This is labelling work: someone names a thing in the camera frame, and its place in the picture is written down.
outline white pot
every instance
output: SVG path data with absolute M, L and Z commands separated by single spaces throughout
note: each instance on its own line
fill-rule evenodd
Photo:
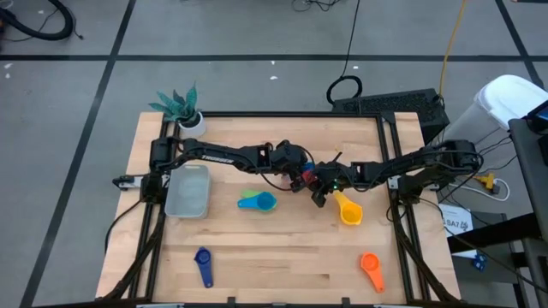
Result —
M 200 121 L 194 127 L 184 127 L 181 123 L 178 123 L 182 130 L 183 138 L 196 138 L 206 132 L 206 121 L 204 121 L 204 116 L 201 112 L 198 113 L 198 116 L 200 116 Z

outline yellow cable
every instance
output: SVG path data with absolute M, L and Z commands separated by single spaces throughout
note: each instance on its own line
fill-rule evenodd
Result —
M 443 97 L 444 93 L 444 78 L 445 78 L 445 67 L 447 66 L 447 58 L 449 57 L 449 53 L 451 53 L 451 47 L 453 47 L 453 41 L 455 40 L 456 30 L 461 25 L 461 19 L 462 19 L 462 13 L 464 12 L 464 7 L 466 6 L 467 0 L 462 0 L 461 10 L 459 11 L 459 16 L 456 18 L 456 24 L 453 28 L 453 33 L 451 34 L 451 39 L 449 40 L 449 44 L 447 45 L 447 51 L 445 51 L 444 56 L 444 65 L 442 66 L 442 74 L 439 76 L 439 96 Z

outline wooden table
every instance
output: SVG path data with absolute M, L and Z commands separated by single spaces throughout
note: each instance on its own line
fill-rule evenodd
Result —
M 396 114 L 396 124 L 403 154 L 423 146 L 416 114 Z M 216 117 L 206 118 L 206 125 L 207 132 L 200 140 L 220 145 L 276 145 L 289 139 L 307 148 L 316 162 L 331 160 L 337 151 L 343 152 L 341 163 L 382 161 L 374 119 Z M 128 174 L 148 172 L 150 142 L 159 136 L 160 127 L 160 114 L 141 114 Z M 392 150 L 390 131 L 385 131 Z M 235 296 L 238 303 L 337 304 L 341 297 L 349 297 L 353 304 L 405 303 L 394 228 L 385 218 L 389 205 L 386 186 L 365 193 L 345 190 L 364 210 L 360 226 L 346 226 L 339 220 L 338 205 L 332 196 L 320 209 L 310 199 L 308 190 L 280 192 L 260 176 L 244 174 L 229 165 L 191 163 L 207 165 L 211 172 L 209 214 L 204 220 L 167 219 L 155 302 L 225 303 L 227 297 Z M 279 177 L 270 178 L 280 183 Z M 236 202 L 243 189 L 274 193 L 277 208 L 270 213 L 239 210 Z M 437 203 L 433 192 L 424 192 L 422 197 Z M 136 191 L 122 192 L 116 214 L 120 215 L 137 199 Z M 108 293 L 133 262 L 144 208 L 138 207 L 114 228 L 98 296 Z M 426 263 L 460 298 L 438 210 L 424 203 L 417 204 L 414 212 Z M 194 262 L 200 246 L 212 253 L 213 288 L 203 287 Z M 380 258 L 384 293 L 375 293 L 360 270 L 363 252 L 374 252 Z M 409 264 L 416 279 L 416 268 L 410 259 Z M 145 264 L 139 294 L 144 294 L 147 272 Z M 418 283 L 414 283 L 414 294 L 415 298 L 420 296 Z

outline white bin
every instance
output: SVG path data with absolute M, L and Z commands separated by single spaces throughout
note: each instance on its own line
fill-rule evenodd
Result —
M 445 132 L 444 139 L 466 139 L 476 151 L 508 136 L 511 119 L 519 119 L 548 100 L 548 92 L 514 75 L 503 75 L 485 85 L 474 103 Z M 497 148 L 485 156 L 484 168 L 496 168 L 515 155 L 513 145 Z

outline gray floor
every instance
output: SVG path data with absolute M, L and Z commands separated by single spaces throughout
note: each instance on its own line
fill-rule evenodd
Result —
M 35 295 L 30 296 L 34 305 L 93 299 L 103 262 L 104 234 L 119 195 L 110 180 L 124 173 L 138 114 L 156 100 L 155 91 L 176 88 L 184 92 L 196 81 L 203 110 L 330 109 L 325 90 L 341 73 L 344 62 L 284 61 L 287 58 L 283 55 L 343 55 L 355 0 L 342 0 L 328 13 L 317 7 L 296 13 L 290 0 L 137 0 L 119 46 L 122 56 L 109 56 L 128 1 L 65 0 L 77 16 L 77 29 L 84 40 L 2 42 L 2 307 L 21 304 L 92 106 L 100 108 L 83 148 L 81 166 L 75 169 L 74 187 L 57 237 L 50 243 L 51 254 L 42 279 L 35 294 L 30 292 Z M 535 58 L 544 61 L 535 62 L 534 67 L 540 78 L 548 80 L 548 5 L 503 3 L 528 54 L 545 56 Z M 437 88 L 441 62 L 421 62 L 411 56 L 444 54 L 459 6 L 456 0 L 362 1 L 352 54 L 410 56 L 408 61 L 351 61 L 348 71 L 364 81 L 363 94 Z M 46 1 L 15 0 L 12 10 L 25 24 L 39 27 L 53 8 Z M 61 16 L 55 15 L 45 30 L 55 31 L 61 25 Z M 6 37 L 19 39 L 24 35 L 9 29 Z M 453 54 L 514 57 L 508 62 L 476 62 L 470 57 L 467 62 L 449 63 L 444 95 L 452 121 L 489 80 L 501 74 L 531 79 L 492 0 L 468 1 Z M 51 61 L 41 55 L 89 57 Z M 193 61 L 197 58 L 187 57 L 163 62 L 162 58 L 130 61 L 123 57 L 126 55 L 271 58 Z M 104 93 L 101 80 L 108 82 Z M 341 84 L 334 96 L 345 98 L 353 90 L 352 85 Z M 457 199 L 474 210 L 509 216 L 531 211 L 518 163 L 497 172 L 497 176 L 511 185 L 508 202 L 498 203 L 468 192 L 459 192 Z M 464 298 L 472 302 L 515 305 L 507 286 L 460 283 Z

